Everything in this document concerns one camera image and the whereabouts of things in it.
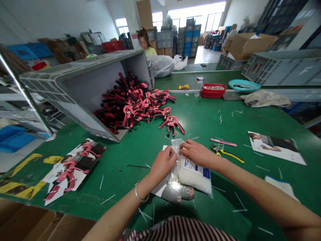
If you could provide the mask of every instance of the hand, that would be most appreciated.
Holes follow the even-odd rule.
[[[216,155],[205,146],[192,140],[187,140],[181,144],[180,155],[189,158],[196,165],[212,170],[214,170],[213,162],[222,160],[222,157]]]
[[[150,177],[151,184],[154,188],[163,181],[163,179],[169,174],[175,165],[177,160],[177,154],[175,153],[172,157],[171,155],[175,153],[171,146],[165,148],[165,150],[158,153],[151,170],[148,174]]]

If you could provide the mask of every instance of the cloth rag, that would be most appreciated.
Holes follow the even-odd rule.
[[[240,97],[247,106],[255,108],[270,105],[288,107],[291,104],[288,98],[266,90],[258,90],[248,95],[241,95]]]

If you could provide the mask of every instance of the clear plastic bottle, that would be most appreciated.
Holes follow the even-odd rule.
[[[195,92],[194,97],[199,97],[201,94],[201,90],[204,83],[204,77],[197,77],[196,84],[195,84]]]

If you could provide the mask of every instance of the striped shirt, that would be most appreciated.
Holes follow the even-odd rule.
[[[132,231],[127,241],[236,241],[222,230],[181,216],[169,217],[143,232]]]

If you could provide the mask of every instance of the right hand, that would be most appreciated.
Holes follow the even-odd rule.
[[[189,158],[196,165],[212,170],[215,169],[214,164],[216,163],[216,161],[222,160],[222,157],[216,155],[205,146],[190,139],[181,144],[180,155]]]

